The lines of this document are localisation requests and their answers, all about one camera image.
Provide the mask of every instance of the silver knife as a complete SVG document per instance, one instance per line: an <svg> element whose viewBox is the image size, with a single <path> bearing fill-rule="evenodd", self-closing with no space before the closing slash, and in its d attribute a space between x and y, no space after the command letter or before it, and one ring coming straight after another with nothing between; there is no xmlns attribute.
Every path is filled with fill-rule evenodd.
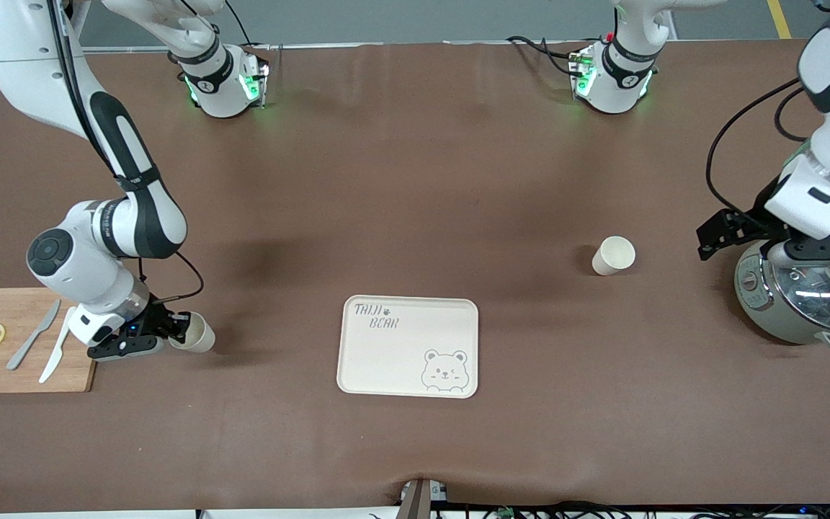
<svg viewBox="0 0 830 519"><path fill-rule="evenodd" d="M43 373L40 374L40 380L37 383L46 382L63 360L63 342L66 341L66 336L69 336L69 322L73 313L76 313L76 307L69 306L69 310L66 310L66 318L63 319L63 326L60 328L60 336L56 338L56 344L53 345L53 351L50 353L50 360L47 361L46 368L43 368Z"/></svg>
<svg viewBox="0 0 830 519"><path fill-rule="evenodd" d="M27 355L27 351L30 350L30 346L34 345L34 341L36 341L37 336L40 333L46 332L50 325L53 324L53 320L56 319L56 312L60 311L60 300L57 299L53 302L53 306L50 306L50 311L47 312L47 315L43 316L43 321L37 325L37 329L34 329L33 332L30 332L30 337L27 338L27 341L24 342L23 345L19 348L18 351L14 352L14 355L9 360L9 364L6 364L6 369L9 371L14 371L17 369L19 365L21 365L21 361L24 360L25 355Z"/></svg>

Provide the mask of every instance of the wooden cutting board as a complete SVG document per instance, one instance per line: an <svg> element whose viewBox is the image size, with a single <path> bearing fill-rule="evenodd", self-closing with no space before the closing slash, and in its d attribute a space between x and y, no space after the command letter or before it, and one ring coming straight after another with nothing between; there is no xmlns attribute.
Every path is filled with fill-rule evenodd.
<svg viewBox="0 0 830 519"><path fill-rule="evenodd" d="M0 344L0 392L82 392L92 387L95 362L86 354L86 346L72 333L63 343L63 360L56 371L43 384L37 382L50 359L66 310L75 306L68 299L63 299L53 324L40 333L24 362L15 371L6 369L14 352L59 298L49 288L0 288L0 323L6 328L6 338Z"/></svg>

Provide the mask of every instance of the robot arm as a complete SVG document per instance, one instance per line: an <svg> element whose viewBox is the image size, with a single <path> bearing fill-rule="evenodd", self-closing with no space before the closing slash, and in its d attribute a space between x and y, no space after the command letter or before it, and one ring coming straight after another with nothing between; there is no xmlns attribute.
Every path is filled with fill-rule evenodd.
<svg viewBox="0 0 830 519"><path fill-rule="evenodd" d="M576 97L606 114L622 114L646 94L656 57L669 27L658 16L669 9L704 9L726 0L610 0L616 13L613 39L597 42L574 56L570 69Z"/></svg>
<svg viewBox="0 0 830 519"><path fill-rule="evenodd" d="M102 0L103 6L152 33L169 47L184 70L195 104L214 117L239 115L264 105L267 62L236 45L220 43L216 27L204 19L223 9L224 0Z"/></svg>
<svg viewBox="0 0 830 519"><path fill-rule="evenodd" d="M27 250L33 275L80 303L69 324L73 334L98 358L142 355L158 350L163 339L184 339L188 319L174 326L178 321L164 306L151 308L154 296L120 262L172 256L187 236L184 214L128 111L95 79L72 27L50 0L0 0L0 90L31 118L88 138L126 194L75 204ZM140 332L128 351L118 351L128 326ZM148 336L141 339L143 332Z"/></svg>
<svg viewBox="0 0 830 519"><path fill-rule="evenodd" d="M730 245L766 239L765 254L783 254L792 263L830 264L830 20L806 43L798 75L824 124L761 191L748 217L722 210L697 230L701 259Z"/></svg>

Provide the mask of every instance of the bear face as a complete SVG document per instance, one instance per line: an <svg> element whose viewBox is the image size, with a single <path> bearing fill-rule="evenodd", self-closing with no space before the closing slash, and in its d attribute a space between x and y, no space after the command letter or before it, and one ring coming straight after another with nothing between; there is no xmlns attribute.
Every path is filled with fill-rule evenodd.
<svg viewBox="0 0 830 519"><path fill-rule="evenodd" d="M458 350L452 355L442 355L437 350L428 350L424 361L421 383L429 390L463 392L470 385L465 352Z"/></svg>

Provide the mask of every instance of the yellow floor line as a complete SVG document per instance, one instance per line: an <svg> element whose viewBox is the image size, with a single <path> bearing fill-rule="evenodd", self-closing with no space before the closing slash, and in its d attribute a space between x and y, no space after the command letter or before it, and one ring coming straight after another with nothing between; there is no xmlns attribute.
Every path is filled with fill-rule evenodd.
<svg viewBox="0 0 830 519"><path fill-rule="evenodd" d="M781 40L793 38L790 35L790 26L787 26L787 17L783 16L780 0L767 0L767 7L770 9L770 17L774 19L774 26L777 27L777 36L780 36Z"/></svg>

